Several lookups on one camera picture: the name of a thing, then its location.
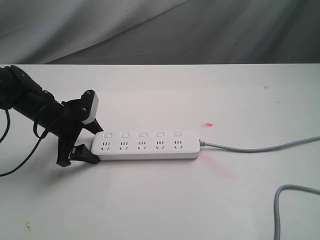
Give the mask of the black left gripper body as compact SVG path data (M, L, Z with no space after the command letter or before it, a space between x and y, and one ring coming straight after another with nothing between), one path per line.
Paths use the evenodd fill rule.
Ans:
M56 163L61 167L71 165L70 153L83 129L86 130L86 124L81 121L81 107L78 99L63 102L62 115L57 117L49 130L58 137L58 152Z

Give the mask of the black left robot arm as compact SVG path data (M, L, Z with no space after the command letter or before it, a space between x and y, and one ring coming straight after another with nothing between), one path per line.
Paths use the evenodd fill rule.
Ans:
M33 121L33 133L43 139L48 133L58 138L57 164L67 167L72 161L97 164L100 159L84 145L75 145L82 129L92 134L103 129L96 120L99 99L92 89L79 99L59 103L21 68L0 69L0 107L14 109Z

